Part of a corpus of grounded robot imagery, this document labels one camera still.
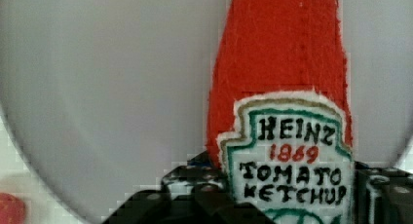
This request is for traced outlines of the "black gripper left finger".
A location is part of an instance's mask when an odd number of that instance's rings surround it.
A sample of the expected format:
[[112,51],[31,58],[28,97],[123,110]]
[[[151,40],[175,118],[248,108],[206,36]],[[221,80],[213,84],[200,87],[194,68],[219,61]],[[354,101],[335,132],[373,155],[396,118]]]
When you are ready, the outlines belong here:
[[129,197],[102,224],[275,224],[230,196],[226,175],[203,152],[161,179],[158,190]]

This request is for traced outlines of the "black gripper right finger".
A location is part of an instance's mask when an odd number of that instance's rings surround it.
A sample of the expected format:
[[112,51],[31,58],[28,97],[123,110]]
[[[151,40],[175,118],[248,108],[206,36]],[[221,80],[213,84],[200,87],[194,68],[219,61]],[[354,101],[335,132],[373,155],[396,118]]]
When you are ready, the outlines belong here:
[[356,162],[356,224],[413,224],[412,174]]

